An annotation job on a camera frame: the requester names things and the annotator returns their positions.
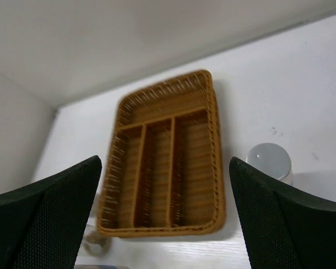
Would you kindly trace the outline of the black-capped white spice bottle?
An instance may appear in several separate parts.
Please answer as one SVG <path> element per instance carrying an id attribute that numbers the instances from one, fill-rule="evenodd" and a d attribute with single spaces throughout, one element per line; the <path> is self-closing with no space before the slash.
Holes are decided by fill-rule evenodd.
<path id="1" fill-rule="evenodd" d="M 104 238 L 99 233 L 91 232 L 83 240 L 83 248 L 89 256 L 103 257 L 111 247 L 111 239 Z"/>

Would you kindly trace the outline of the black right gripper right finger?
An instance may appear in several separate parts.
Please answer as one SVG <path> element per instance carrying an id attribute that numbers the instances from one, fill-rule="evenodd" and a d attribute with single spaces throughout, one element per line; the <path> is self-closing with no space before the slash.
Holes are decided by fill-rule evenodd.
<path id="1" fill-rule="evenodd" d="M 233 157 L 229 175 L 252 268 L 336 268 L 336 202 Z"/>

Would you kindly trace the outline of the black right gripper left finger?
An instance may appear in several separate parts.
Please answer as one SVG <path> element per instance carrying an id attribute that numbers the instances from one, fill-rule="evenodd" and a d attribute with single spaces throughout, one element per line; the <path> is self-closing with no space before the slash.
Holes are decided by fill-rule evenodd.
<path id="1" fill-rule="evenodd" d="M 101 169 L 92 156 L 0 194 L 0 268 L 73 268 Z"/>

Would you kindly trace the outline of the silver-capped white spice bottle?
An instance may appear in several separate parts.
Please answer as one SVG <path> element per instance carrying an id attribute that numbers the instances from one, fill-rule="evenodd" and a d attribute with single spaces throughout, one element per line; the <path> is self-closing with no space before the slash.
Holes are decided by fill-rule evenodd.
<path id="1" fill-rule="evenodd" d="M 283 147 L 275 143 L 260 143 L 250 149 L 245 161 L 264 174 L 293 185 L 291 158 Z"/>

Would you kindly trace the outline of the brown wicker divided tray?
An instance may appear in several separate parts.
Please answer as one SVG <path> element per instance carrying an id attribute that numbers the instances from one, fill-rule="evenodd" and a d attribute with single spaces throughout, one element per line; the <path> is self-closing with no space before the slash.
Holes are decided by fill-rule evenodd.
<path id="1" fill-rule="evenodd" d="M 205 235 L 226 219 L 220 120 L 200 69 L 120 101 L 97 209 L 104 237 Z"/>

